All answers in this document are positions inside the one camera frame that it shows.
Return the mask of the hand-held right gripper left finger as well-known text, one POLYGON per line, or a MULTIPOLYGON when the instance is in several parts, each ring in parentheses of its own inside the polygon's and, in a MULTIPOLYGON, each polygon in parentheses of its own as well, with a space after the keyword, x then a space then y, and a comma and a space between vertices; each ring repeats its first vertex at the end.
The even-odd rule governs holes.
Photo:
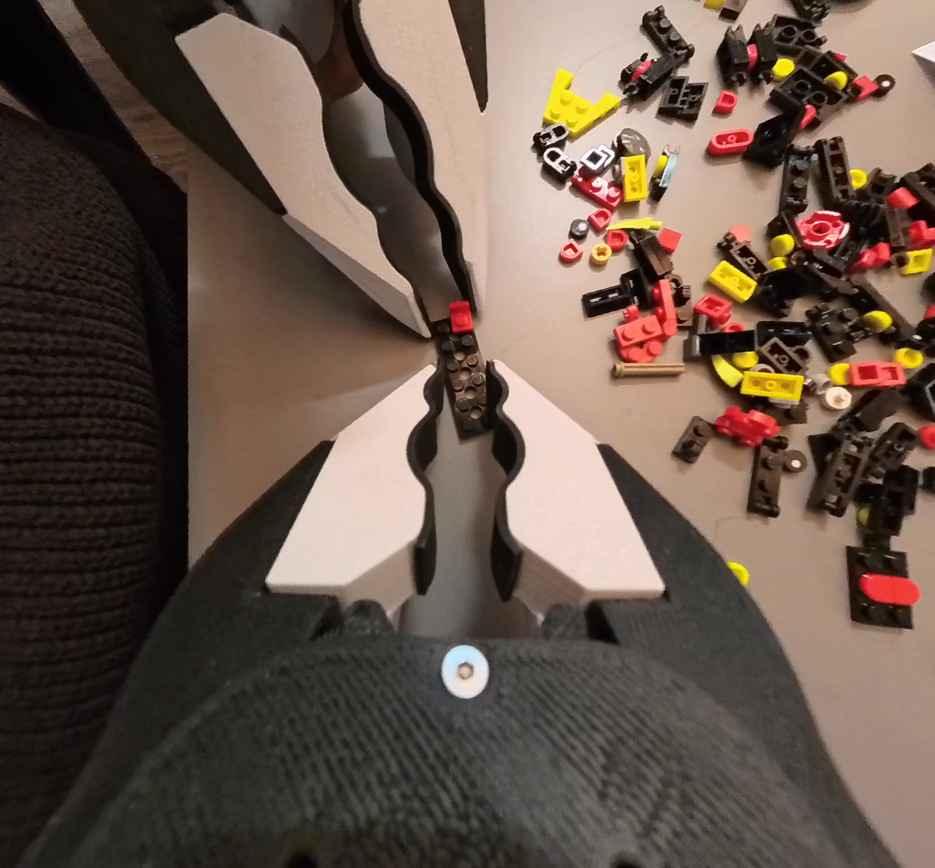
POLYGON ((265 578, 276 593, 407 602, 437 560, 434 493, 444 372, 427 365, 342 430, 265 578))

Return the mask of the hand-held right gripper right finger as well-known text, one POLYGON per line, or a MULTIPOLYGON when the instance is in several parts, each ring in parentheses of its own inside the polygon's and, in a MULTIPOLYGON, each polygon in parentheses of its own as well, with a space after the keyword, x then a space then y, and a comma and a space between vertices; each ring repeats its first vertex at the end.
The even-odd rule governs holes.
POLYGON ((612 449, 501 361, 487 365, 504 471, 490 558, 503 602, 653 601, 665 585, 607 462, 612 449))

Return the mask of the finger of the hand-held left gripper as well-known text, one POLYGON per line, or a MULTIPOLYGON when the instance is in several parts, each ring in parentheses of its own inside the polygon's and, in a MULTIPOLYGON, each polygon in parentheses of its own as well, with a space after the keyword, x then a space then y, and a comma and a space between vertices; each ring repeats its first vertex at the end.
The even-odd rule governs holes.
POLYGON ((353 0, 351 53, 401 125, 451 277, 479 313, 489 253, 485 0, 353 0))
POLYGON ((319 87, 285 38, 220 13, 175 43, 284 208, 283 220, 395 320, 423 338, 426 313, 385 254, 371 210, 340 177, 319 87))

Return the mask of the black lego plate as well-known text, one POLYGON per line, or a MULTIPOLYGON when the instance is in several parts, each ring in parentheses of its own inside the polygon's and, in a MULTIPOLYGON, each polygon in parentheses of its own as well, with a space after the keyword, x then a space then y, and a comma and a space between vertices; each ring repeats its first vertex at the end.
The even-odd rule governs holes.
POLYGON ((455 332, 449 319, 431 328, 457 437, 470 441, 490 430, 484 356, 472 330, 455 332))

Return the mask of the yellow wedge lego plate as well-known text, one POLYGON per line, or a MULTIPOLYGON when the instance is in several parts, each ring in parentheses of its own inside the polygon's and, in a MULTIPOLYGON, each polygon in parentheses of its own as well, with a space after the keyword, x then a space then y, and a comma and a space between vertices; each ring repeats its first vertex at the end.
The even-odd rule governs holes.
POLYGON ((548 100, 542 115, 546 126, 563 125, 571 138, 577 138, 594 124, 615 112, 623 99, 617 94, 603 93, 592 102, 572 89, 573 73, 559 67, 555 73, 548 100))

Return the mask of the pile of loose lego pieces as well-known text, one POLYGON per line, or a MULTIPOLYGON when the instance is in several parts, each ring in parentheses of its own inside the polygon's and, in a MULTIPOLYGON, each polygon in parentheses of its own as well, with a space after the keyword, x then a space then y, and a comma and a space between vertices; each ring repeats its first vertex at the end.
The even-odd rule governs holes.
MULTIPOLYGON (((575 153, 566 126, 542 121, 531 148, 544 177, 594 207, 570 223, 560 264, 600 268, 617 254, 632 264, 580 296, 584 318, 615 318, 616 363, 658 362, 684 333, 684 362, 705 364, 735 400, 715 419, 693 416, 672 457, 693 465, 719 435, 751 449, 746 511, 775 519, 783 476, 807 465, 783 430, 807 423, 812 400, 839 413, 808 437, 814 477, 805 506, 837 518, 855 510, 858 541, 845 554, 851 621, 911 630, 920 589, 893 545, 920 491, 933 494, 933 467, 908 462, 933 450, 933 164, 901 175, 864 171, 851 166, 842 136, 799 144, 828 116, 887 97, 896 80, 862 74, 826 45, 821 26, 832 4, 861 0, 786 1, 791 13, 745 32, 738 20, 748 0, 703 0, 729 22, 715 53, 721 90, 712 115, 731 114, 744 86, 765 89, 774 109, 754 130, 713 135, 707 157, 781 176, 768 253, 755 250, 748 226, 731 226, 697 298, 674 266, 683 235, 651 215, 616 215, 661 201, 678 146, 653 159, 646 138, 625 127, 575 153)), ((695 125, 708 89, 684 70, 695 45, 664 6, 645 11, 639 27, 653 51, 623 67, 610 93, 621 105, 657 99, 660 119, 695 125)))

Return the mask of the dark knit cloth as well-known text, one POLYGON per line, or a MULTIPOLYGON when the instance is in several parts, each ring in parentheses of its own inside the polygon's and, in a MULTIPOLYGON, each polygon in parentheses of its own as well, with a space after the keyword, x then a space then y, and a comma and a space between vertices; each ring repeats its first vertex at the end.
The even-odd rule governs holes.
POLYGON ((2 107, 2 848, 62 803, 184 573, 185 196, 2 107))

